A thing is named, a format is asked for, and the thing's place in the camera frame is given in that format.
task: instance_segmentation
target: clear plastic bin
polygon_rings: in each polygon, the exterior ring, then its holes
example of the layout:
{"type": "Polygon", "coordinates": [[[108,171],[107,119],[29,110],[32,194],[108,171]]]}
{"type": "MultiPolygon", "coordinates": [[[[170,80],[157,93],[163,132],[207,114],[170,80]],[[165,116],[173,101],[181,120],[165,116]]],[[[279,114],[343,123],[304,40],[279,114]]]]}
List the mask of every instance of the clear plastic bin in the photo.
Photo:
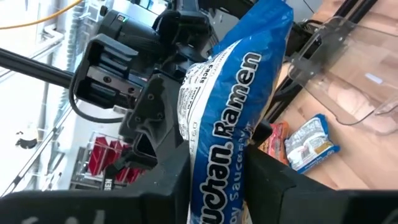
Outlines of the clear plastic bin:
{"type": "Polygon", "coordinates": [[[334,17],[293,58],[289,77],[341,124],[378,134],[397,130],[397,36],[334,17]]]}

